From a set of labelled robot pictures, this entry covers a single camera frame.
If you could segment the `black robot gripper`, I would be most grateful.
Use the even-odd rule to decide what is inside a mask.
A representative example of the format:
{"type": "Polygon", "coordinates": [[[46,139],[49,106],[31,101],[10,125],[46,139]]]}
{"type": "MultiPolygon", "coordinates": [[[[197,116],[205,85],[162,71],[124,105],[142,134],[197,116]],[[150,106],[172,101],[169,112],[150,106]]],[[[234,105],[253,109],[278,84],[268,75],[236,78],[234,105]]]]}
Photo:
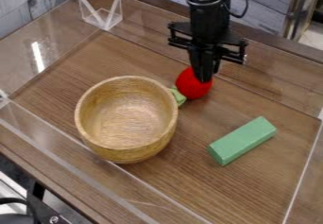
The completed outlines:
{"type": "Polygon", "coordinates": [[[189,22],[168,23],[169,45],[185,49],[196,79],[209,82],[218,62],[242,64],[246,41],[229,30],[230,0],[188,0],[189,22]]]}

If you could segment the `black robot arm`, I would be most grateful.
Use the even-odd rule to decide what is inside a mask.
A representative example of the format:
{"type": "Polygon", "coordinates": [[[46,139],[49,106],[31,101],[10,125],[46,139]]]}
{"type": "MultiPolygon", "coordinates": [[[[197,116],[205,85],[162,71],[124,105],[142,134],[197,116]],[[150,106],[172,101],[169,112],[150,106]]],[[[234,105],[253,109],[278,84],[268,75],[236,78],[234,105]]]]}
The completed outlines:
{"type": "Polygon", "coordinates": [[[186,4],[189,20],[168,23],[168,44],[186,50],[193,76],[205,83],[222,60],[244,63],[248,42],[230,31],[229,20],[244,16],[248,0],[186,0],[186,4]]]}

